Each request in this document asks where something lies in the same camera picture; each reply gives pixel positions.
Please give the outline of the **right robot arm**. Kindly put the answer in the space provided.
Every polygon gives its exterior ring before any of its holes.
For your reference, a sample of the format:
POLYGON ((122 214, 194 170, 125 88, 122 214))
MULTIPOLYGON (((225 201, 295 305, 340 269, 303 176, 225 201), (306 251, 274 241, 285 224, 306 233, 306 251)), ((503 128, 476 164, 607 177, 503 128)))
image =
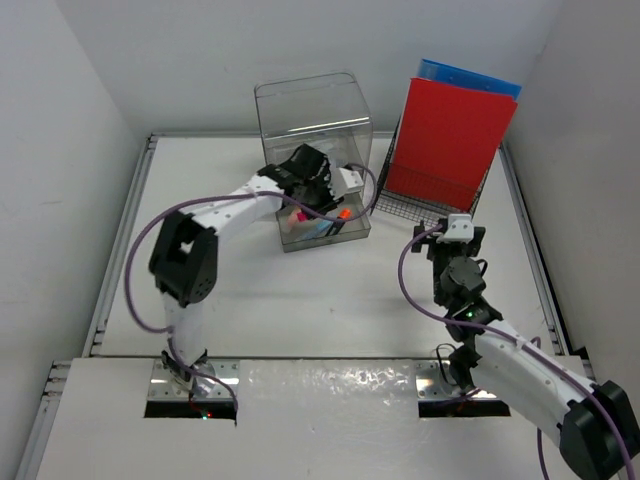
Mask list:
POLYGON ((432 264, 433 299, 446 312, 430 317, 459 345, 449 357, 456 385, 496 395, 546 436, 579 478, 635 478, 639 423, 626 391, 567 369, 489 304, 478 256, 485 232, 470 215, 451 214, 432 228, 417 225, 403 250, 425 251, 432 264))

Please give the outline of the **blue folder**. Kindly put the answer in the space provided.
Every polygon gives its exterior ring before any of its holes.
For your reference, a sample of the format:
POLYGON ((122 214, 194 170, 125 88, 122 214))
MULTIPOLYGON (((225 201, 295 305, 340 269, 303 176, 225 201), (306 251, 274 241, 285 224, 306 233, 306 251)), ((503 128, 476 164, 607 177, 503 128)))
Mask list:
POLYGON ((522 87, 505 80, 462 69, 434 60, 422 59, 417 76, 421 79, 449 84, 459 88, 510 96, 517 100, 522 87))

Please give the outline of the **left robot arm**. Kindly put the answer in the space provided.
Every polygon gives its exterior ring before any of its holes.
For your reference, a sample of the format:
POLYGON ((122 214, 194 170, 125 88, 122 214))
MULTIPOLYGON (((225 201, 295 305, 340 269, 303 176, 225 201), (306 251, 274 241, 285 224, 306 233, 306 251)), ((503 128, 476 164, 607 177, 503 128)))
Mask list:
POLYGON ((256 220, 280 211, 287 197, 326 215, 363 186, 360 174, 303 144, 284 162, 258 170, 223 200, 207 201, 191 212, 179 208, 163 220, 149 270, 169 328, 162 361, 181 383, 191 386, 191 372, 205 363, 201 303, 217 281, 219 248, 256 220))

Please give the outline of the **clear plastic drawer organizer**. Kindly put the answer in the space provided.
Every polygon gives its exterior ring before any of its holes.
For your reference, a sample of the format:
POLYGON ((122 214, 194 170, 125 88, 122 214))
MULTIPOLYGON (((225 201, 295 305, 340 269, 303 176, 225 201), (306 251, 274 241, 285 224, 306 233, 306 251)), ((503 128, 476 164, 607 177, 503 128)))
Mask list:
POLYGON ((367 203, 374 198, 376 179, 366 171, 373 140, 368 105, 355 76, 349 72, 265 82, 254 88, 260 136, 266 164, 287 160, 301 144, 308 144, 327 155, 332 164, 358 172, 364 180, 359 193, 326 214, 337 217, 345 208, 351 218, 334 236, 304 240, 304 235, 322 219, 297 223, 285 231, 288 215, 302 211, 286 205, 276 213, 283 251, 292 253, 331 244, 359 240, 369 235, 371 225, 367 203))

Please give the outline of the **orange black highlighter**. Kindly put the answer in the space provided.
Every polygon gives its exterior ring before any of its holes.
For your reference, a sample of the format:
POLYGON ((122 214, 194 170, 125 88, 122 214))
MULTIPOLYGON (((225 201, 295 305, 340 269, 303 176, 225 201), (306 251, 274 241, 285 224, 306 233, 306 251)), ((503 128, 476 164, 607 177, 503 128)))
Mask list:
POLYGON ((345 223, 350 220, 350 218, 351 210, 347 208, 343 209, 327 230, 326 237, 337 235, 344 227, 345 223))

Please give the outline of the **blue cap clear marker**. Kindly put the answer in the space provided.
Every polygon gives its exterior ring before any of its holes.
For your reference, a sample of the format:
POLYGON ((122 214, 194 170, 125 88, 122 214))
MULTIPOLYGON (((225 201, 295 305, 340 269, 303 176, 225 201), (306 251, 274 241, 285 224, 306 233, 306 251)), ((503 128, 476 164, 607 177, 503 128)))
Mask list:
POLYGON ((334 225, 331 221, 323 221, 316 225, 312 230, 304 235, 304 240, 312 240, 316 238, 322 238, 326 232, 334 225))

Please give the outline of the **orange cap clear marker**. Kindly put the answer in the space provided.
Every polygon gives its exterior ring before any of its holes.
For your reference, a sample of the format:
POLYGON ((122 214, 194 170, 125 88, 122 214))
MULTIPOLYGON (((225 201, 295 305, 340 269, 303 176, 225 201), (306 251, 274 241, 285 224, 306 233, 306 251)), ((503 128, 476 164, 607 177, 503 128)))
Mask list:
POLYGON ((288 215, 285 222, 285 231, 290 232, 293 227, 298 223, 298 214, 296 212, 292 212, 288 215))

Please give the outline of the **red folder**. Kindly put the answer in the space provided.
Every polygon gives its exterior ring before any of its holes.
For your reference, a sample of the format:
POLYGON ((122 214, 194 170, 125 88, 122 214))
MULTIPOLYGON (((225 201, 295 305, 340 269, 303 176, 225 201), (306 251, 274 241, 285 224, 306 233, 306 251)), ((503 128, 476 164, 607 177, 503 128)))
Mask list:
POLYGON ((475 189, 516 111, 510 96, 414 77, 395 163, 475 189))

